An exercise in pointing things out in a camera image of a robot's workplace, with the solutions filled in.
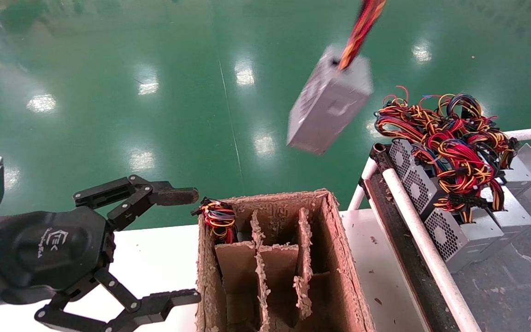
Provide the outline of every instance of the fan grille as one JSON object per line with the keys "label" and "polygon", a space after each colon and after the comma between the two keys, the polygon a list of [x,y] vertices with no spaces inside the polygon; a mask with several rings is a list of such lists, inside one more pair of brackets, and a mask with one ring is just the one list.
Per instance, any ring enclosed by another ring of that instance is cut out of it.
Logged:
{"label": "fan grille", "polygon": [[425,220],[425,227],[445,261],[460,250],[458,245],[459,238],[456,236],[441,212],[436,212],[436,210],[434,210],[434,212],[432,212]]}
{"label": "fan grille", "polygon": [[403,178],[409,168],[411,168],[411,155],[405,149],[405,145],[402,142],[402,139],[398,139],[392,142],[390,147],[390,159],[396,166],[396,173],[400,178]]}
{"label": "fan grille", "polygon": [[[417,212],[422,213],[429,202],[430,197],[428,195],[427,186],[419,176],[417,168],[414,168],[407,173],[407,176],[403,180],[403,185],[405,185],[405,190],[411,198]],[[412,190],[414,185],[417,186],[418,190]]]}

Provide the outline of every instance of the cardboard box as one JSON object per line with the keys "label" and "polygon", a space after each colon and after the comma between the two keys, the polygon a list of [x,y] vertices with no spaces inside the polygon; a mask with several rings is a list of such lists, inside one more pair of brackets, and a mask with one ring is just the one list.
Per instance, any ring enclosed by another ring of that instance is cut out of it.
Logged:
{"label": "cardboard box", "polygon": [[200,216],[197,332],[373,332],[332,193],[225,200],[251,240],[214,244]]}

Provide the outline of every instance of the cardboard scrap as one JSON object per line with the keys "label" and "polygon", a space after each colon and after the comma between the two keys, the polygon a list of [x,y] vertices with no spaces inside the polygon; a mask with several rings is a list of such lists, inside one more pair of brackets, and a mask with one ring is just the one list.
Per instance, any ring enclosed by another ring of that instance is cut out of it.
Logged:
{"label": "cardboard scrap", "polygon": [[299,320],[304,320],[310,316],[312,301],[308,298],[308,283],[313,276],[311,268],[310,246],[312,245],[312,232],[308,224],[308,210],[301,208],[299,210],[299,222],[297,227],[299,240],[299,256],[297,264],[297,276],[294,277],[293,287],[296,290],[297,303],[299,309]]}

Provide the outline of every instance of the connector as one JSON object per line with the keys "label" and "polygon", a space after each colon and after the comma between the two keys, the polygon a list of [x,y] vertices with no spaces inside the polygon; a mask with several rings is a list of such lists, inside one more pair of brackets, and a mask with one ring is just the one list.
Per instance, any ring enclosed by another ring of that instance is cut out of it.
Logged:
{"label": "connector", "polygon": [[467,206],[477,208],[490,208],[489,202],[485,198],[470,195],[448,194],[448,199],[452,205],[465,204]]}

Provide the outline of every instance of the robotic arm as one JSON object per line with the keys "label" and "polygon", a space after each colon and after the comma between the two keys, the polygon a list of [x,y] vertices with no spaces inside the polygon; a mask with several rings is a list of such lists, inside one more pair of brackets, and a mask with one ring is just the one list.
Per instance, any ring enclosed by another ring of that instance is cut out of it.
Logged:
{"label": "robotic arm", "polygon": [[[4,192],[0,157],[0,202]],[[0,304],[31,304],[52,299],[34,315],[60,331],[132,332],[143,324],[165,321],[176,305],[200,301],[196,290],[151,294],[137,299],[109,273],[114,231],[122,231],[157,204],[173,206],[198,200],[195,188],[175,189],[168,181],[150,182],[133,175],[79,191],[70,212],[31,212],[0,217]],[[107,214],[96,208],[121,202]],[[124,310],[109,322],[65,313],[101,284]]]}

